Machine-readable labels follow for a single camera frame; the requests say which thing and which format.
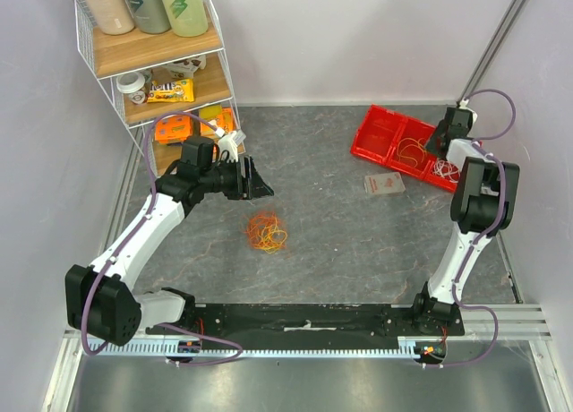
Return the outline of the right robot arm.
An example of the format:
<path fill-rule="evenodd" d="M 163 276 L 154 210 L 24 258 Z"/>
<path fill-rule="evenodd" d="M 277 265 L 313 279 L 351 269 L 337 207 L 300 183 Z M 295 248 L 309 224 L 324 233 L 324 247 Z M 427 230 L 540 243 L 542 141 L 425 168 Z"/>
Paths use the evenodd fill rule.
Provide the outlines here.
<path fill-rule="evenodd" d="M 502 162 L 471 138 L 477 114 L 449 107 L 425 148 L 458 169 L 450 204 L 453 231 L 436 272 L 416 295 L 410 323 L 423 335 L 463 330 L 461 298 L 475 263 L 492 239 L 507 228 L 516 205 L 520 167 Z"/>

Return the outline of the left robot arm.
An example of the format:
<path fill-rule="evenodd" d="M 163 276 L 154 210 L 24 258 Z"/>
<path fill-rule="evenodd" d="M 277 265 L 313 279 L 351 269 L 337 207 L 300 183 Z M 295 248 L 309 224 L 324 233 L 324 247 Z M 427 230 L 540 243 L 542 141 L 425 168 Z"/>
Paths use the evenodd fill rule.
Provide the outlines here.
<path fill-rule="evenodd" d="M 95 337 L 122 347 L 138 330 L 161 323 L 177 334 L 193 330 L 192 296 L 173 288 L 136 296 L 133 287 L 159 245 L 209 193 L 247 201 L 274 191 L 252 157 L 232 158 L 210 138 L 187 138 L 180 158 L 153 182 L 139 217 L 90 265 L 73 265 L 65 275 L 68 323 L 84 345 Z"/>

